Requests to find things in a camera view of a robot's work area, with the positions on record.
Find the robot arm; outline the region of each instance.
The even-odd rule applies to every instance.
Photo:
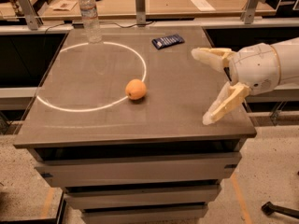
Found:
[[[192,56],[221,72],[230,68],[231,84],[225,84],[205,113],[203,123],[214,123],[249,95],[272,91],[277,85],[299,82],[299,37],[285,42],[264,43],[233,52],[230,49],[193,49]]]

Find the concrete floor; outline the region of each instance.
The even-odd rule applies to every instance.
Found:
[[[204,218],[164,221],[159,224],[294,224],[281,214],[267,217],[261,206],[270,201],[299,210],[299,119],[282,120],[278,126],[261,126],[248,139],[243,159],[222,191],[208,205]],[[35,160],[12,144],[14,134],[0,136],[0,221],[54,218],[61,196],[34,170]],[[80,212],[67,206],[64,224],[83,224]]]

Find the cabinet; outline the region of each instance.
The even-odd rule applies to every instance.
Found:
[[[157,50],[153,38],[185,43]],[[238,165],[256,132],[240,106],[219,123],[202,116],[226,80],[192,58],[209,46],[196,26],[106,28],[89,45],[74,29],[19,129],[36,170],[86,223],[200,218]],[[144,79],[137,102],[124,85]]]

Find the drawer front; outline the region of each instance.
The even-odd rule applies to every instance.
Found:
[[[37,171],[52,187],[178,182],[228,177],[240,153],[40,163]]]
[[[221,190],[219,185],[173,187],[157,189],[125,189],[69,193],[64,196],[74,209],[98,209],[129,206],[147,206],[177,203],[208,203]]]
[[[160,209],[123,210],[98,213],[84,213],[82,219],[86,224],[128,224],[151,221],[194,219],[206,214],[206,205],[190,205]]]

